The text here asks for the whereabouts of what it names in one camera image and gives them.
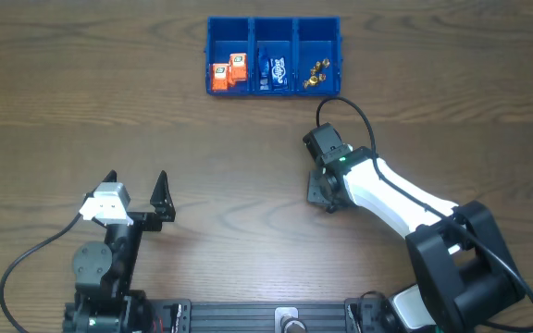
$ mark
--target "black cable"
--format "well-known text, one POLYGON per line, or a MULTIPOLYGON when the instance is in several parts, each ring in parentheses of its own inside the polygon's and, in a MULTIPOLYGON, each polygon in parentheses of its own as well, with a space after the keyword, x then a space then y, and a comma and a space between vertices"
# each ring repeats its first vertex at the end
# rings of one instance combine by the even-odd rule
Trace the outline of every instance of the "black cable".
POLYGON ((7 282, 7 278, 9 277, 9 274, 11 273, 12 270, 14 270, 14 268, 16 268, 16 266, 19 263, 21 263, 22 260, 26 259, 29 255, 37 252, 38 250, 42 249, 47 244, 49 244, 52 241, 58 239, 59 237, 65 235, 80 220, 80 217, 81 217, 81 214, 78 213, 77 215, 75 215, 75 217, 73 217, 73 220, 71 220, 71 222, 66 227, 64 227, 61 231, 59 231, 55 236, 49 237, 48 239, 44 240, 40 244, 38 244, 38 245, 32 247, 31 249, 29 249, 28 251, 26 251, 23 255, 19 256, 18 259, 14 260, 14 262, 11 263, 11 265, 9 265, 9 267, 6 270, 6 272, 1 277, 1 282, 0 282, 0 305, 1 305, 1 310, 4 312, 4 315, 6 315, 7 320, 9 320, 11 325, 13 325, 18 330, 18 332, 20 332, 20 333, 28 333, 28 331, 24 327, 22 327, 18 323, 18 321, 14 318, 14 316, 9 312, 9 309, 7 308, 7 305, 6 305, 6 298, 4 297, 4 289, 6 287, 6 282, 7 282))
MULTIPOLYGON (((326 102, 333 101, 333 100, 343 101, 344 103, 352 106, 353 109, 355 109, 355 111, 357 111, 359 116, 361 116, 361 118, 365 122, 365 124, 367 126, 367 132, 369 133, 369 140, 371 142, 371 153, 372 153, 372 156, 373 156, 371 158, 371 161, 372 161, 374 169, 376 170, 376 173, 378 174, 378 177, 381 180, 383 180, 386 184, 388 184, 388 186, 390 186, 391 188, 396 190, 398 193, 400 193, 403 196, 405 196, 406 198, 408 198, 413 203, 418 204, 419 206, 423 207, 423 209, 425 209, 426 211, 429 211, 429 212, 433 213, 434 215, 440 217, 441 219, 446 220, 450 224, 450 226, 452 228, 454 228, 458 233, 460 233, 460 235, 462 235, 464 237, 464 239, 468 239, 477 248, 479 248, 485 255, 491 257, 494 261, 499 263, 499 265, 501 265, 503 267, 503 269, 505 271, 507 271, 509 276, 511 278, 513 278, 515 280, 515 282, 517 282, 526 291, 527 297, 530 299, 530 301, 532 302, 532 305, 533 305, 533 290, 497 254, 495 254, 493 251, 491 251, 489 248, 487 248, 487 246, 485 246, 485 244, 483 244, 471 232, 469 232, 466 229, 462 228, 462 226, 457 224, 451 218, 448 218, 447 216, 445 216, 441 212, 437 211, 436 209, 431 207, 429 204, 423 203, 422 201, 416 199, 413 195, 411 195, 410 193, 406 192, 405 190, 401 189, 400 187, 398 187, 397 185, 395 185, 394 183, 389 181, 381 173, 381 171, 379 170, 379 167, 378 167, 378 154, 376 152, 376 138, 374 137, 374 131, 373 131, 372 127, 371 127, 371 124, 369 123, 369 120, 366 117, 366 114, 361 110, 361 108, 359 108, 359 106, 357 106, 355 103, 351 102, 350 100, 348 100, 348 99, 346 99, 344 97, 340 97, 340 96, 327 97, 327 98, 323 99, 322 102, 320 102, 320 105, 318 106, 318 109, 316 111, 316 125, 318 127, 320 127, 320 112, 321 112, 321 109, 322 109, 322 105, 324 105, 326 102)), ((491 327, 491 328, 500 329, 500 330, 506 330, 506 331, 510 331, 510 332, 533 332, 533 325, 530 326, 530 327, 510 327, 510 326, 506 326, 506 325, 502 325, 502 324, 492 323, 490 321, 487 321, 487 322, 483 323, 482 325, 484 325, 486 327, 491 327)))

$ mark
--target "wood grain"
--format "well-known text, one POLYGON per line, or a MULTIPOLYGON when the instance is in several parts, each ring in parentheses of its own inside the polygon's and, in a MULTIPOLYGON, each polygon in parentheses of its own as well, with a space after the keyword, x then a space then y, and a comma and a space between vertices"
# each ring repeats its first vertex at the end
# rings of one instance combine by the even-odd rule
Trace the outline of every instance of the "wood grain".
MULTIPOLYGON (((114 168, 132 209, 168 173, 177 222, 145 235, 133 282, 150 297, 342 300, 414 282, 375 216, 305 201, 301 138, 318 100, 205 94, 206 17, 232 10, 341 16, 342 94, 380 153, 439 197, 490 207, 533 287, 533 1, 521 0, 0 0, 0 277, 114 168)), ((323 117, 367 144, 346 106, 323 117)), ((14 271, 6 298, 29 331, 59 331, 71 257, 102 235, 80 223, 14 271)), ((533 313, 521 302, 495 320, 533 313)))

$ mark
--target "divided container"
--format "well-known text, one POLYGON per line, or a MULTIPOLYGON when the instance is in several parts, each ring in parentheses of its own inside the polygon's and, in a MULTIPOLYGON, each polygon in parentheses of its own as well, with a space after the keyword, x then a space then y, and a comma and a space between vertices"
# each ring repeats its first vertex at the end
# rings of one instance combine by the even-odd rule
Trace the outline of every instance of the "divided container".
POLYGON ((341 90, 341 26, 330 18, 222 18, 207 20, 205 85, 212 95, 337 95, 341 90), (285 57, 287 89, 260 90, 258 49, 268 58, 285 57), (226 92, 211 90, 211 65, 229 62, 232 53, 246 53, 248 80, 237 82, 226 92), (327 77, 315 87, 304 89, 316 61, 330 60, 321 73, 327 77))

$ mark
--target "blue candy wrapper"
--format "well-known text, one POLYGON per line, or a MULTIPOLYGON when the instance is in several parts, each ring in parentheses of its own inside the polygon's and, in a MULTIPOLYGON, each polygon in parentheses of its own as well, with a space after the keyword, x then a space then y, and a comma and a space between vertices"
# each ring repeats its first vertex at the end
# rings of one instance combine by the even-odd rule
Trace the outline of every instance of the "blue candy wrapper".
POLYGON ((287 89, 287 70, 284 56, 270 59, 270 74, 274 90, 287 89))
POLYGON ((270 67, 268 65, 268 56, 267 52, 263 48, 258 49, 258 69, 260 70, 260 90, 270 90, 270 85, 268 84, 268 72, 270 67))

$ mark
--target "wooden tabletop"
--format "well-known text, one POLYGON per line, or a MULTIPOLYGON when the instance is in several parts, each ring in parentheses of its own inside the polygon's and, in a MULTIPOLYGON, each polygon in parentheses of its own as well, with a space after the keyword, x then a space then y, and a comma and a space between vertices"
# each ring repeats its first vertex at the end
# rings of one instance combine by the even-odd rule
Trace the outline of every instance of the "wooden tabletop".
MULTIPOLYGON (((138 210, 168 174, 176 222, 143 236, 133 278, 151 298, 344 300, 415 282, 376 216, 306 202, 318 99, 206 94, 206 18, 221 15, 340 16, 341 94, 380 155, 440 198, 486 204, 533 288, 529 0, 0 0, 0 278, 114 168, 138 210)), ((348 106, 323 120, 369 145, 348 106)), ((103 235, 80 222, 12 273, 6 300, 29 331, 60 330, 71 258, 103 235)), ((528 325, 532 307, 495 321, 528 325)))

